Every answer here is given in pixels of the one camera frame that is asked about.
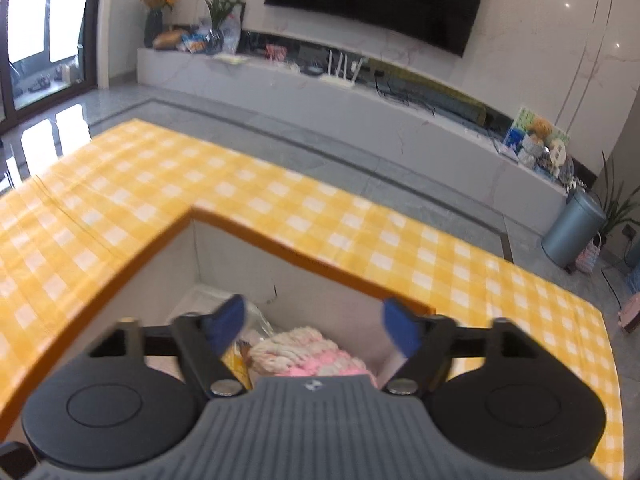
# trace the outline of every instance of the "sliding glass door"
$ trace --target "sliding glass door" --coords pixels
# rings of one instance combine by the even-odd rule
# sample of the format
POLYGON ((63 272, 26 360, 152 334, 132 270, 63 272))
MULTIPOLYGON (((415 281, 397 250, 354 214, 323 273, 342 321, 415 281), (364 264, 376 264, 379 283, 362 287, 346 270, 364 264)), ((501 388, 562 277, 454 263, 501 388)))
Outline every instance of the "sliding glass door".
POLYGON ((0 132, 94 86, 98 0, 0 0, 0 132))

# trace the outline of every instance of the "trash can lid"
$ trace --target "trash can lid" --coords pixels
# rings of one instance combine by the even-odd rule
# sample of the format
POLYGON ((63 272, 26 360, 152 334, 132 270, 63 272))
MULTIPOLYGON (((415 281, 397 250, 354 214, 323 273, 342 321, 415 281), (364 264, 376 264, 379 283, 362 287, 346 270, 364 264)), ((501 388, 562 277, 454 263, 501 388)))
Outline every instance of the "trash can lid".
POLYGON ((605 215, 604 211, 600 207, 593 197, 589 196, 584 190, 578 189, 575 192, 574 200, 580 205, 582 209, 590 216, 594 217, 597 220, 605 221, 607 219, 607 215, 605 215))

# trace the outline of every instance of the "black circular disc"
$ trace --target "black circular disc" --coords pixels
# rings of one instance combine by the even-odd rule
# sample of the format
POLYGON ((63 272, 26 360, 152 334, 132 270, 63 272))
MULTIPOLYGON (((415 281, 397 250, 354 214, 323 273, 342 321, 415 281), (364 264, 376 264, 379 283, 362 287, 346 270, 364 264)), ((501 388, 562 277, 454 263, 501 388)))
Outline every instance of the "black circular disc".
POLYGON ((462 374, 427 400, 455 446, 491 464, 547 470, 590 457, 602 436, 598 397, 563 366, 501 360, 462 374))
POLYGON ((196 419, 184 383, 129 358, 72 361, 22 410, 24 433, 37 454, 83 470, 146 462, 178 444, 196 419))

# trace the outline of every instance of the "green plant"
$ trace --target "green plant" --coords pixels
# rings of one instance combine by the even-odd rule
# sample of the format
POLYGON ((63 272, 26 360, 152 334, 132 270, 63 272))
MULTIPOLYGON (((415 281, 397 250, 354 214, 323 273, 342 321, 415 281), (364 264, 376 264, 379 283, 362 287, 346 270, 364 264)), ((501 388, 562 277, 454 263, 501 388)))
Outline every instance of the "green plant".
POLYGON ((600 206, 607 216, 607 222, 600 229, 602 237, 606 237, 613 229, 620 224, 634 224, 640 226, 640 222, 634 220, 629 215, 635 211, 640 203, 631 202, 631 199, 640 191, 640 186, 636 187, 624 202, 622 200, 622 190, 625 185, 624 181, 620 183, 620 187, 616 190, 616 168, 611 158, 611 185, 609 186, 609 168, 607 167, 607 159, 602 152, 602 160, 604 161, 604 183, 606 186, 606 194, 604 202, 599 195, 595 194, 600 206))
POLYGON ((211 27, 219 28, 220 23, 234 10, 234 7, 242 3, 242 0, 204 0, 209 7, 211 27))

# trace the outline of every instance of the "dark vase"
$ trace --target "dark vase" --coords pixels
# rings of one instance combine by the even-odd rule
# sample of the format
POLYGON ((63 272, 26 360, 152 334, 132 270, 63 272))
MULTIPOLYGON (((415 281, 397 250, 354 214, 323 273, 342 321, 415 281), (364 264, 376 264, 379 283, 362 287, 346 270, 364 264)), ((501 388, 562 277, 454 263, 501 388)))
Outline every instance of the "dark vase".
POLYGON ((212 28, 209 31, 209 44, 207 45, 207 54, 217 54, 222 51, 225 38, 219 28, 212 28))
POLYGON ((154 39, 162 33, 162 9, 151 9, 146 16, 145 46, 152 48, 154 39))

